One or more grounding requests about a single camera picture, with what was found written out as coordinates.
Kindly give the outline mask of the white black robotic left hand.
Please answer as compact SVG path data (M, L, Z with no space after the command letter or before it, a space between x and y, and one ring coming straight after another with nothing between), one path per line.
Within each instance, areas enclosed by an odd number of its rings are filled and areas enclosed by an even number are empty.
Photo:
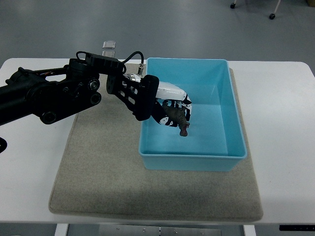
M192 111L192 102L188 94L181 88L167 82L160 82L157 94L156 101L153 107L151 116L153 119L165 126L178 127L166 114L162 107L164 100L168 100L168 105L176 108L185 108L185 117L187 121L190 120L191 111Z

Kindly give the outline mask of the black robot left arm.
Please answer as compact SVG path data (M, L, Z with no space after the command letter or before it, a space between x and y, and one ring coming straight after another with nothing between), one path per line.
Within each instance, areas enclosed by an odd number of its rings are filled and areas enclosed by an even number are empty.
M107 75L106 89L132 111L138 121L147 120L156 102L159 79L146 75L133 81L125 74L125 61L85 53L62 68L29 70L22 67L0 88L1 125L34 114L52 124L100 103L99 76Z

